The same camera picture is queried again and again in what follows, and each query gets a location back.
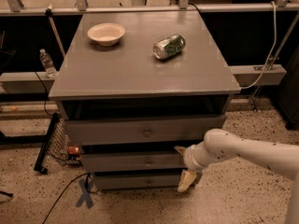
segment cabinet top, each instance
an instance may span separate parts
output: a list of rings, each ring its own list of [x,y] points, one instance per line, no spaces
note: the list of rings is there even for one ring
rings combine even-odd
[[[91,41],[96,24],[121,24],[126,33],[112,47]],[[185,49],[160,61],[153,45],[180,34]],[[50,91],[51,99],[232,94],[240,91],[197,11],[84,14]]]

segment drawer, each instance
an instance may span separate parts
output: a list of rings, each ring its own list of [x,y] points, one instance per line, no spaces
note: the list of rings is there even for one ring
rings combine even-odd
[[[135,189],[178,186],[181,170],[158,173],[132,173],[124,175],[95,175],[94,185],[100,189]]]
[[[221,128],[225,115],[175,119],[114,119],[65,122],[72,142],[84,145],[202,139],[211,128]]]
[[[173,169],[184,167],[178,153],[172,151],[81,155],[87,172]]]

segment speckled floor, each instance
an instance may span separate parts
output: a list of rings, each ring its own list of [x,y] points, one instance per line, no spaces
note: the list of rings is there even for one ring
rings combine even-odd
[[[285,121],[267,99],[258,101],[260,112],[250,110],[247,100],[234,99],[223,129],[244,138],[279,141],[299,145],[299,131],[287,131]],[[8,136],[43,134],[50,120],[0,120],[0,130]],[[0,146],[1,223],[43,223],[66,185],[82,167],[62,166],[47,156],[47,175],[34,171],[39,144]],[[176,187],[130,189],[91,194],[93,206],[82,203],[79,181],[72,183],[45,223],[283,223],[292,182],[235,158],[212,164],[199,184],[186,193]]]

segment drawer knob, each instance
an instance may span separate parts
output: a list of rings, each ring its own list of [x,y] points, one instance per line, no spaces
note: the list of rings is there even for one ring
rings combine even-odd
[[[143,132],[143,135],[145,135],[146,137],[150,137],[151,136],[151,131],[150,129],[145,129],[144,132]]]

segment metal can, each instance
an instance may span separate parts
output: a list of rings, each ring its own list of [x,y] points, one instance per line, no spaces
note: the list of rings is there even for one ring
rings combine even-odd
[[[180,53],[185,46],[186,40],[184,36],[175,34],[157,42],[153,46],[153,53],[156,58],[163,60]]]

